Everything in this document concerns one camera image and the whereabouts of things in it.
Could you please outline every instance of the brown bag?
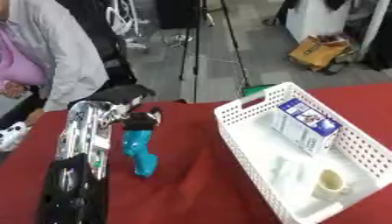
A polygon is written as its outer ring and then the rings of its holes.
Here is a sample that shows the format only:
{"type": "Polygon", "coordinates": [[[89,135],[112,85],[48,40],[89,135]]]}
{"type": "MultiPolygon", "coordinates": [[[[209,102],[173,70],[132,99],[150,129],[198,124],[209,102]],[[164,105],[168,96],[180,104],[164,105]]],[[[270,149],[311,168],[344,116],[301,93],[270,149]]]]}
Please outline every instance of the brown bag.
{"type": "Polygon", "coordinates": [[[347,47],[349,47],[349,42],[343,38],[323,43],[318,38],[308,37],[289,56],[301,64],[310,66],[311,70],[318,71],[327,67],[331,60],[340,55],[347,47]]]}

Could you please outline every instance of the hand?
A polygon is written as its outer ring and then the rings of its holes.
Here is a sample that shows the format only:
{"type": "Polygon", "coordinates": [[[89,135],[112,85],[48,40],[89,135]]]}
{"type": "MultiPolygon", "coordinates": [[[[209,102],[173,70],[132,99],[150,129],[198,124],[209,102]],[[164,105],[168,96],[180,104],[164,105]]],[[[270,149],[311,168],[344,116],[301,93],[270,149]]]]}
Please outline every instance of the hand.
{"type": "Polygon", "coordinates": [[[34,111],[32,111],[28,116],[27,119],[24,121],[27,127],[31,127],[34,125],[37,120],[45,113],[45,111],[42,108],[37,108],[34,111]]]}
{"type": "Polygon", "coordinates": [[[5,84],[3,94],[11,99],[18,99],[26,91],[25,86],[13,81],[5,84]]]}

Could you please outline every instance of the floor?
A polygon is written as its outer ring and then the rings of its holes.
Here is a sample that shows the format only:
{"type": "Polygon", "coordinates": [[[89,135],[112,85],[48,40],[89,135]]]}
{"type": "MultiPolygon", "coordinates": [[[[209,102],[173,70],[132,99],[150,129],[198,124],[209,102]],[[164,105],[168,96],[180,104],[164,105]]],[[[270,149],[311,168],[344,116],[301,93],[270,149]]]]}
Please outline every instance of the floor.
{"type": "MultiPolygon", "coordinates": [[[[247,69],[250,84],[277,84],[293,81],[302,88],[328,88],[392,81],[392,73],[376,72],[365,66],[352,65],[344,71],[325,76],[304,70],[286,59],[296,46],[291,35],[282,27],[266,27],[262,20],[274,15],[282,1],[279,0],[226,0],[241,56],[247,69]]],[[[209,8],[220,7],[218,0],[210,0],[209,8]]],[[[145,17],[153,18],[153,13],[145,17]]],[[[243,78],[236,63],[235,52],[228,35],[222,11],[212,13],[215,27],[204,25],[201,29],[200,67],[197,102],[233,100],[239,96],[243,78]]],[[[149,53],[129,50],[131,61],[142,84],[157,91],[153,101],[172,101],[183,98],[193,101],[193,47],[185,63],[185,80],[179,80],[182,46],[169,47],[164,42],[185,31],[160,31],[152,24],[145,29],[150,35],[149,53]]]]}

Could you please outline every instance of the wire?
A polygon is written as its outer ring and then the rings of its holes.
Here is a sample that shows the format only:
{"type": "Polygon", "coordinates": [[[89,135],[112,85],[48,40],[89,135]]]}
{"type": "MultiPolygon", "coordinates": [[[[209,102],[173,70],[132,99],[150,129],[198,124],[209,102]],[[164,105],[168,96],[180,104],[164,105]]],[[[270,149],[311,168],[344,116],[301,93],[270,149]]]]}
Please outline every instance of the wire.
{"type": "MultiPolygon", "coordinates": [[[[161,41],[162,41],[162,43],[165,44],[167,47],[169,47],[169,48],[175,48],[175,47],[182,47],[182,48],[184,48],[184,45],[183,45],[182,41],[179,40],[176,45],[171,45],[169,42],[167,42],[165,35],[161,31],[159,31],[159,33],[161,34],[161,41]]],[[[192,56],[196,56],[196,53],[190,52],[189,50],[187,50],[186,53],[188,53],[188,54],[190,54],[192,56]]],[[[199,55],[199,57],[201,59],[205,59],[205,60],[213,60],[213,61],[218,61],[218,62],[222,62],[222,63],[235,64],[236,66],[241,68],[241,64],[239,62],[237,62],[237,61],[226,60],[226,59],[216,59],[216,58],[211,58],[211,57],[203,56],[203,55],[199,55]]],[[[250,74],[251,71],[249,69],[245,68],[245,72],[246,72],[246,74],[250,74]]],[[[236,95],[237,95],[238,98],[242,98],[242,88],[245,87],[246,82],[247,81],[245,79],[241,79],[241,83],[240,83],[240,85],[239,85],[239,87],[238,87],[238,89],[236,91],[236,95]]]]}

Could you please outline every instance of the person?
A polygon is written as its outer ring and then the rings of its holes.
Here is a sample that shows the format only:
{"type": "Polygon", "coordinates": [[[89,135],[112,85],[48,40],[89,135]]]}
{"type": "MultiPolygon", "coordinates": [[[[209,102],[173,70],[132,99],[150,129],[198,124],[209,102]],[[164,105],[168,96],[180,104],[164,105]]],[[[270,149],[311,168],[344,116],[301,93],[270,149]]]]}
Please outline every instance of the person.
{"type": "Polygon", "coordinates": [[[0,26],[12,44],[43,72],[42,85],[7,80],[6,97],[32,95],[3,116],[0,129],[16,121],[32,126],[48,111],[66,109],[102,88],[109,77],[93,42],[55,0],[0,0],[0,26]]]}

